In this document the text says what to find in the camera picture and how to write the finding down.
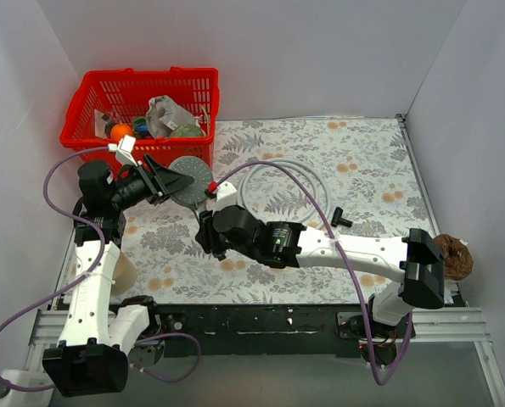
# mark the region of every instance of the floral tablecloth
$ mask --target floral tablecloth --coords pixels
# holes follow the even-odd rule
[[[345,218],[354,221],[351,229],[339,232],[392,237],[419,227],[434,236],[396,120],[307,118],[216,124],[215,179],[244,162],[273,157],[298,159],[320,172],[331,188],[334,206],[342,207]],[[237,185],[243,175],[229,181]],[[292,220],[309,207],[291,180],[274,169],[256,174],[248,194],[262,220]],[[122,250],[139,276],[133,288],[114,302],[148,294],[159,304],[357,303],[346,270],[273,270],[233,252],[222,262],[205,255],[194,241],[198,230],[194,215],[173,202],[158,207],[139,204],[126,217]],[[307,223],[318,222],[314,218]],[[366,298],[389,283],[380,276],[358,274]]]

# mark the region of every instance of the white wall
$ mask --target white wall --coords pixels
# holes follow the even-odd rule
[[[79,75],[217,67],[223,119],[406,113],[464,0],[37,0]]]
[[[42,181],[66,152],[59,130],[78,78],[34,0],[0,1],[0,322],[53,292],[71,223],[42,200]],[[72,170],[55,176],[70,209]],[[23,368],[34,314],[0,337],[0,371]]]
[[[469,242],[461,284],[505,381],[505,0],[466,3],[408,115],[441,231]]]

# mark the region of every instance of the gray floor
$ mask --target gray floor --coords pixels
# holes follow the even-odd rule
[[[192,360],[162,360],[175,376]],[[132,371],[123,393],[64,399],[52,406],[491,406],[472,343],[414,343],[392,381],[378,387],[365,365],[318,356],[211,356],[187,381],[171,385]]]

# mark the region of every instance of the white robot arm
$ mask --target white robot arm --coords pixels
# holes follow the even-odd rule
[[[132,157],[134,142],[126,136],[118,146],[110,146],[124,165],[117,180],[101,160],[85,163],[78,170],[82,198],[76,215],[98,225],[105,242],[103,257],[73,291],[57,348],[45,350],[42,358],[45,371],[67,397],[121,392],[133,344],[139,336],[152,336],[160,328],[154,300],[147,296],[126,300],[109,326],[110,289],[126,226],[123,211],[143,200],[153,205],[164,202],[194,179],[162,167],[147,154],[143,157],[146,168]],[[100,243],[90,226],[75,223],[77,278],[93,265]]]
[[[237,250],[264,265],[282,268],[325,266],[346,268],[328,234],[291,222],[257,220],[237,205],[235,187],[224,182],[212,191],[212,211],[199,215],[196,240],[218,259]],[[396,326],[414,308],[439,309],[444,304],[444,258],[426,231],[411,229],[407,237],[337,237],[357,271],[392,280],[370,298],[374,322]]]

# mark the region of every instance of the gray shower head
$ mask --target gray shower head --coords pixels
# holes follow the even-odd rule
[[[186,176],[192,176],[195,179],[189,187],[173,193],[171,199],[175,203],[192,210],[204,207],[207,200],[205,189],[214,181],[209,165],[202,159],[189,155],[173,161],[169,165],[169,169]]]

